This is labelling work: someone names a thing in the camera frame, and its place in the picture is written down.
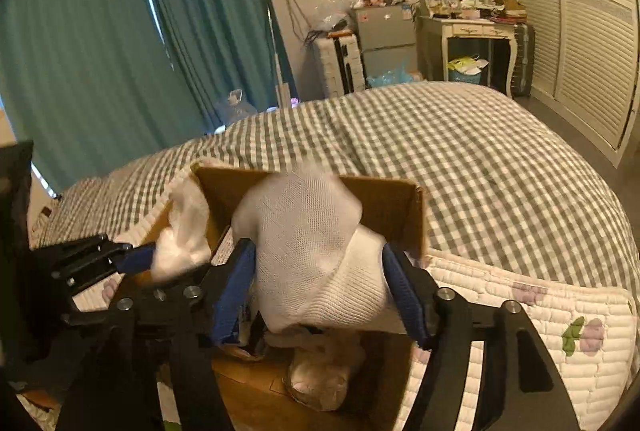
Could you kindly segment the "dark striped suitcase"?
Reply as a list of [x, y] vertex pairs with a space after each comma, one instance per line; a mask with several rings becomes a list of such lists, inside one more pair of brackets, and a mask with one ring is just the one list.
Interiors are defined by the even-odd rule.
[[529, 24], [517, 24], [514, 33], [518, 50], [511, 80], [511, 93], [514, 97], [529, 97], [533, 86], [536, 32]]

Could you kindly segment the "tissue pack white blue red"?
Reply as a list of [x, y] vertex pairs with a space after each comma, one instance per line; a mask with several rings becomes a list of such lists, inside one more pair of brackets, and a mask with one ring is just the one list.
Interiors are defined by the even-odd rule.
[[224, 264], [215, 266], [217, 298], [213, 302], [213, 344], [237, 359], [258, 362], [266, 354], [265, 323], [253, 313], [252, 286], [256, 269], [256, 247], [241, 238]]

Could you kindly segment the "brown cardboard box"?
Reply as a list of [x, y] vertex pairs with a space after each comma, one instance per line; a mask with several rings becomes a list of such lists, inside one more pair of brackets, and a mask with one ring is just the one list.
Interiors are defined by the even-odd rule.
[[120, 243], [153, 251], [153, 281], [107, 312], [105, 336], [72, 385], [61, 430], [152, 430], [163, 425], [142, 363], [144, 329], [169, 340], [186, 430], [228, 430], [231, 419], [198, 340], [227, 342], [247, 297], [269, 331], [294, 326], [396, 331], [383, 255], [425, 249], [422, 189], [408, 180], [336, 176], [315, 166], [286, 173], [198, 162], [172, 180]]

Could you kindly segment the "left teal curtain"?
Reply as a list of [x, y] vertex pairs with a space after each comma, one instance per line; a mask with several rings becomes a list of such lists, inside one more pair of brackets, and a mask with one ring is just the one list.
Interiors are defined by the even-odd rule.
[[1, 0], [1, 98], [56, 191], [207, 128], [148, 0]]

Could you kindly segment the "white sock with foil trim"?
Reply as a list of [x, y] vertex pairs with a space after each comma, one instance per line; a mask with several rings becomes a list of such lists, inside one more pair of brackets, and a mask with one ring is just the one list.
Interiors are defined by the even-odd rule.
[[294, 347], [286, 393], [314, 411], [337, 411], [365, 358], [359, 333], [331, 329], [309, 335]]

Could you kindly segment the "small white sock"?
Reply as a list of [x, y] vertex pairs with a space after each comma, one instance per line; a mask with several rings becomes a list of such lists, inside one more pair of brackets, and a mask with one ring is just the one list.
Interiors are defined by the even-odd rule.
[[155, 241], [151, 276], [155, 284], [196, 269], [212, 258], [210, 211], [202, 185], [194, 172], [169, 191], [168, 224]]

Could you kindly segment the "white black suitcase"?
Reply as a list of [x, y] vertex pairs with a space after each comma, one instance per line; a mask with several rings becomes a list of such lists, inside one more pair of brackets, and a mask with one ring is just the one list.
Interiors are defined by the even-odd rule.
[[356, 35], [316, 39], [312, 49], [325, 98], [337, 98], [367, 88]]

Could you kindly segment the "white louvered wardrobe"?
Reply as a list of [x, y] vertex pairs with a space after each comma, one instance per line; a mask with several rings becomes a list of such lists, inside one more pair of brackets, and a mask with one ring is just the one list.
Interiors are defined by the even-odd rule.
[[536, 31], [533, 96], [619, 166], [639, 106], [639, 0], [519, 0]]

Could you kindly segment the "grey mini fridge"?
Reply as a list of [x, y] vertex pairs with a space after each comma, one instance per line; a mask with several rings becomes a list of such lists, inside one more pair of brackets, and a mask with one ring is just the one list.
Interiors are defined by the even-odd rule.
[[354, 8], [352, 16], [368, 87], [410, 82], [418, 72], [411, 7], [404, 3]]

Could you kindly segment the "grey checked bed cover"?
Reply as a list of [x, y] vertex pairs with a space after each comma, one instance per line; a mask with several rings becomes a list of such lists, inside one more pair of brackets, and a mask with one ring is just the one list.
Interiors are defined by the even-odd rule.
[[514, 100], [436, 82], [261, 113], [84, 178], [53, 203], [32, 244], [126, 232], [182, 168], [205, 157], [266, 171], [311, 161], [342, 175], [412, 180], [430, 195], [435, 249], [547, 281], [639, 288], [631, 225], [596, 170]]

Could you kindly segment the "blue bin with bags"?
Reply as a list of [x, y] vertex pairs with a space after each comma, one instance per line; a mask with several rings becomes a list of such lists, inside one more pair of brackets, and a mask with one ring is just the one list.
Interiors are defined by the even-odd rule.
[[480, 56], [465, 56], [450, 60], [447, 65], [450, 81], [480, 84], [483, 70], [489, 61]]

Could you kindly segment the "large white knit sock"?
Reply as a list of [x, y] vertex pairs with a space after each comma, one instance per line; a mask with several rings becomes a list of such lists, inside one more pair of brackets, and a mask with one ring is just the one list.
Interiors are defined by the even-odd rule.
[[312, 166], [272, 174], [247, 191], [232, 234], [255, 243], [257, 304], [269, 331], [404, 332], [383, 273], [386, 240], [361, 217], [361, 202], [342, 181]]

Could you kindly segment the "middle teal curtain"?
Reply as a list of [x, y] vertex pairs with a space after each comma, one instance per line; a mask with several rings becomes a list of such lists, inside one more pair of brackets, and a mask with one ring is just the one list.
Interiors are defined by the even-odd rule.
[[154, 0], [165, 44], [209, 130], [234, 90], [259, 111], [295, 84], [272, 0]]

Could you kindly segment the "clear water jug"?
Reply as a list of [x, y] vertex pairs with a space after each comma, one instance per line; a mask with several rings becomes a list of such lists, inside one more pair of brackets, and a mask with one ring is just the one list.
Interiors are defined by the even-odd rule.
[[233, 90], [227, 97], [216, 102], [215, 110], [225, 126], [253, 117], [258, 113], [257, 109], [247, 102], [242, 90]]

